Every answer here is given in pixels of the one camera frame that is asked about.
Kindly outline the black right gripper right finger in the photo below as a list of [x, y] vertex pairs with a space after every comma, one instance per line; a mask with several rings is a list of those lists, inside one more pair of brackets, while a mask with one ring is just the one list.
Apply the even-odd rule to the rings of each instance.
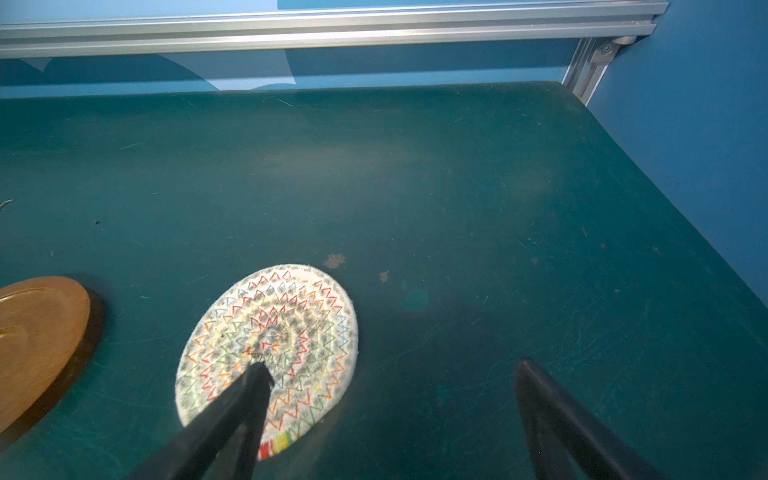
[[515, 395], [538, 479], [575, 479], [572, 462], [591, 479], [663, 477], [530, 358], [517, 364]]

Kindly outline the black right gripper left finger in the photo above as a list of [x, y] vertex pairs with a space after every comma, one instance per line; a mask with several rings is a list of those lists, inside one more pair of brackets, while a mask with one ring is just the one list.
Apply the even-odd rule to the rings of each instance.
[[130, 479], [250, 479], [261, 445], [274, 380], [256, 362], [194, 420], [144, 463]]

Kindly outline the multicolour woven round coaster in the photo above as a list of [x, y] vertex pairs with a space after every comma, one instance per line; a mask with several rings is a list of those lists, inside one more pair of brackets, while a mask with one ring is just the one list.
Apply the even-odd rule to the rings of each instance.
[[309, 265], [283, 264], [235, 283], [203, 314], [186, 342], [174, 386], [188, 425], [262, 363], [274, 380], [258, 457], [286, 450], [342, 399], [354, 375], [357, 317], [346, 291]]

